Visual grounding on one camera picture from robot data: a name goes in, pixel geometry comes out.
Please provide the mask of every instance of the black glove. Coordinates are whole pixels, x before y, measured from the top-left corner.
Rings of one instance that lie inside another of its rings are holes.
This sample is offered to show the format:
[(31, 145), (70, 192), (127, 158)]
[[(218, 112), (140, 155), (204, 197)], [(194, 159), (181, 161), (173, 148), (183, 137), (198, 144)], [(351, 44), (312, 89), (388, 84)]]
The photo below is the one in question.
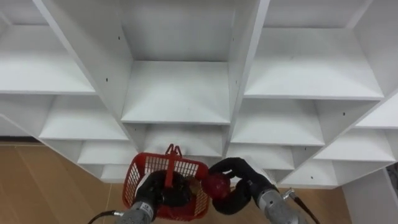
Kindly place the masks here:
[(244, 208), (250, 201), (254, 200), (267, 189), (275, 189), (276, 186), (269, 182), (263, 175), (257, 173), (244, 159), (232, 157), (223, 159), (209, 169), (209, 174), (228, 172), (229, 178), (239, 177), (241, 180), (236, 188), (226, 198), (214, 200), (213, 205), (220, 213), (232, 215)]

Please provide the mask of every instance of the white wall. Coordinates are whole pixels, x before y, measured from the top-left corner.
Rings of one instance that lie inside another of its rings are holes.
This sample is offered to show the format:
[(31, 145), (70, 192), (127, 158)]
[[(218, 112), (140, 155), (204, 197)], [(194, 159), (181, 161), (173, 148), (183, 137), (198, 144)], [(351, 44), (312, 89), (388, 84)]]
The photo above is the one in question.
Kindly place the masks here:
[(353, 224), (396, 224), (398, 197), (385, 169), (343, 186)]
[(0, 136), (29, 136), (0, 116)]

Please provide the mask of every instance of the white shelving unit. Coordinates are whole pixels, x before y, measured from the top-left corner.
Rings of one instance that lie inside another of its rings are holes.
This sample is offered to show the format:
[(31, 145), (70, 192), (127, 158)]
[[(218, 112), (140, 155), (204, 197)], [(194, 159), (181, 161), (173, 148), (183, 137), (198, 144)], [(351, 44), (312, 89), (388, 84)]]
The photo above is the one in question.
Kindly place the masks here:
[(104, 182), (170, 143), (281, 187), (398, 161), (398, 2), (19, 2), (0, 3), (0, 116)]

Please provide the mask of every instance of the robotic arm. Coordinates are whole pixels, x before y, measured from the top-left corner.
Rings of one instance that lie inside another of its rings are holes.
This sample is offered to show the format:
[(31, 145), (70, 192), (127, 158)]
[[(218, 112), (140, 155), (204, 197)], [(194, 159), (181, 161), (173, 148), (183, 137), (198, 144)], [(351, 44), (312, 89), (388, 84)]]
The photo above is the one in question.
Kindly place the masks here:
[[(230, 196), (222, 200), (213, 200), (217, 211), (232, 215), (253, 198), (257, 207), (272, 224), (307, 224), (305, 217), (287, 204), (286, 200), (290, 197), (315, 220), (315, 223), (319, 223), (292, 189), (281, 195), (275, 185), (254, 171), (244, 159), (227, 158), (209, 169), (210, 175), (220, 172), (228, 172), (228, 177), (236, 176), (241, 180)], [(150, 224), (155, 219), (161, 197), (153, 186), (150, 186), (149, 181), (145, 180), (137, 191), (136, 202), (129, 210), (113, 211), (113, 215), (120, 216), (115, 224)]]

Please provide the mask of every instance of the basket handle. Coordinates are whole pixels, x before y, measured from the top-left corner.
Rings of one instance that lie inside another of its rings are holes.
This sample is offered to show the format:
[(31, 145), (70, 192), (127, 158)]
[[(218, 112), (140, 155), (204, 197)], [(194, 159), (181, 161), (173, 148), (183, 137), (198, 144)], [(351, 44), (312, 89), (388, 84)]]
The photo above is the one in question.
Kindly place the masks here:
[(180, 146), (175, 146), (170, 144), (166, 150), (166, 155), (169, 155), (169, 166), (167, 166), (166, 173), (166, 187), (173, 187), (173, 170), (176, 157), (182, 157)]

